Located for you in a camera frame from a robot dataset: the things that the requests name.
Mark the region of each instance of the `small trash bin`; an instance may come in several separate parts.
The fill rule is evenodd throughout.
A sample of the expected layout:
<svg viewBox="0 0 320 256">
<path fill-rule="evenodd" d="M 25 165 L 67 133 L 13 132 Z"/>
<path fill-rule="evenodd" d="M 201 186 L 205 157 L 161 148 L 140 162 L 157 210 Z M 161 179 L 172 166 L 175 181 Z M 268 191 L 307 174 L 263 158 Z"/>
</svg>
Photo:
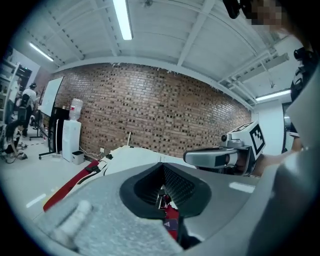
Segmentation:
<svg viewBox="0 0 320 256">
<path fill-rule="evenodd" d="M 85 154 L 82 151 L 75 151 L 72 153 L 72 163 L 80 165 L 85 161 Z"/>
</svg>

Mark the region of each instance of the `white machine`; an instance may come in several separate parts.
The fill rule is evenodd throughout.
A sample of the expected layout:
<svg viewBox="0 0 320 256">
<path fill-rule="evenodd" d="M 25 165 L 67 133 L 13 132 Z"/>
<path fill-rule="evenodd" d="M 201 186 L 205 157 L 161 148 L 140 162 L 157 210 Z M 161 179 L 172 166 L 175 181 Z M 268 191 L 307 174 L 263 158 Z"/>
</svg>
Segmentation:
<svg viewBox="0 0 320 256">
<path fill-rule="evenodd" d="M 222 135 L 220 147 L 186 151 L 183 160 L 198 169 L 215 173 L 250 175 L 266 146 L 258 121 L 252 121 Z M 246 158 L 244 170 L 236 167 L 239 155 Z"/>
<path fill-rule="evenodd" d="M 79 150 L 81 123 L 75 120 L 63 122 L 62 156 L 72 162 L 72 153 Z"/>
</svg>

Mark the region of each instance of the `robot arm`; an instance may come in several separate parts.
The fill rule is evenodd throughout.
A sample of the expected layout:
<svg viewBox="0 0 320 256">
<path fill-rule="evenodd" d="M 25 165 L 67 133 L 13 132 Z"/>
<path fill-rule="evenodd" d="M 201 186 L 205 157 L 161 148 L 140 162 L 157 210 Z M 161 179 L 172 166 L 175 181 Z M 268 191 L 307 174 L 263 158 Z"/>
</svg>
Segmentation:
<svg viewBox="0 0 320 256">
<path fill-rule="evenodd" d="M 224 134 L 218 147 L 186 151 L 183 160 L 205 171 L 248 176 L 265 146 L 258 121 L 252 121 Z M 241 173 L 236 168 L 239 154 L 246 156 L 245 168 Z"/>
</svg>

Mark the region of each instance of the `water bottle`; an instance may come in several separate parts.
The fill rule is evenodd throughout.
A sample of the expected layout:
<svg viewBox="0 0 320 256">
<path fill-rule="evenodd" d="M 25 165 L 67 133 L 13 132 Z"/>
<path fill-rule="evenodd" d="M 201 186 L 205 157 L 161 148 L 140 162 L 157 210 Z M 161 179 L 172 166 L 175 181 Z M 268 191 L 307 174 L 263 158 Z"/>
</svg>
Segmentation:
<svg viewBox="0 0 320 256">
<path fill-rule="evenodd" d="M 70 120 L 78 120 L 81 114 L 81 108 L 84 102 L 81 99 L 74 98 L 71 102 L 69 118 Z"/>
</svg>

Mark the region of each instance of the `ceiling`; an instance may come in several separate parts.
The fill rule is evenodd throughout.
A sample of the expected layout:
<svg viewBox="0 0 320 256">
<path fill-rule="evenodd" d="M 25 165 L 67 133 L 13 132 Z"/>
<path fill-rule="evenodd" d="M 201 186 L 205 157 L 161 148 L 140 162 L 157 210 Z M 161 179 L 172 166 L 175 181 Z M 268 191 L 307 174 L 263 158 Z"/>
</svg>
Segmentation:
<svg viewBox="0 0 320 256">
<path fill-rule="evenodd" d="M 255 97 L 290 87 L 283 78 L 297 67 L 287 54 L 297 47 L 297 42 L 288 43 L 290 37 L 253 27 L 243 15 L 229 18 L 222 0 L 153 0 L 150 7 L 144 3 L 128 1 L 133 39 L 125 41 L 112 0 L 43 1 L 11 45 L 50 72 L 93 63 L 167 69 L 210 84 L 251 110 Z M 271 88 L 270 79 L 277 86 Z"/>
</svg>

